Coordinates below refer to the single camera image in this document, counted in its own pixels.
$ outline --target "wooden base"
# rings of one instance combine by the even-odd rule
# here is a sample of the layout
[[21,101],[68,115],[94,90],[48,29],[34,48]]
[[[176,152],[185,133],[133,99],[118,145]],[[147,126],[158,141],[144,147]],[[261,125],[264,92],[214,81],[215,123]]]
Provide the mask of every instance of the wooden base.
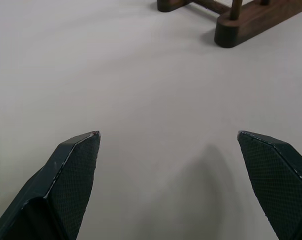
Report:
[[160,12],[167,13],[181,8],[191,2],[195,2],[196,4],[206,9],[210,9],[220,15],[230,10],[230,7],[214,0],[157,0],[157,9]]
[[160,12],[168,13],[191,3],[191,0],[157,0],[157,9]]
[[302,12],[302,0],[271,0],[269,5],[260,2],[242,6],[238,20],[230,20],[229,12],[222,14],[216,22],[215,43],[233,48]]
[[214,41],[223,48],[233,48],[302,12],[302,0],[253,0],[242,7],[242,0],[233,0],[236,4],[232,5],[232,12],[214,0],[157,0],[157,9],[171,12],[191,2],[221,15],[216,22]]

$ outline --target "white tabletop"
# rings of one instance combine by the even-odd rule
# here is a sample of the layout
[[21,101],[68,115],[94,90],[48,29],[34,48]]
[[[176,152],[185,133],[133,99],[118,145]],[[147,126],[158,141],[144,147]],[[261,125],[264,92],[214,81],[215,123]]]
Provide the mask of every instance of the white tabletop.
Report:
[[276,240],[236,137],[302,154],[302,13],[232,49],[214,29],[153,0],[0,0],[0,216],[100,130],[79,240]]

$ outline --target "textured rubber pad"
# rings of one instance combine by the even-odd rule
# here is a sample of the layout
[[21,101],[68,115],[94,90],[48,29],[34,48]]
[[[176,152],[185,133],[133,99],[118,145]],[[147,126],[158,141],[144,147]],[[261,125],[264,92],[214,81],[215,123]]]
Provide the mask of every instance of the textured rubber pad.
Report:
[[240,131],[253,191],[280,240],[302,239],[302,156],[288,143]]
[[90,198],[99,145],[91,137],[70,153],[48,198],[69,240],[78,236]]

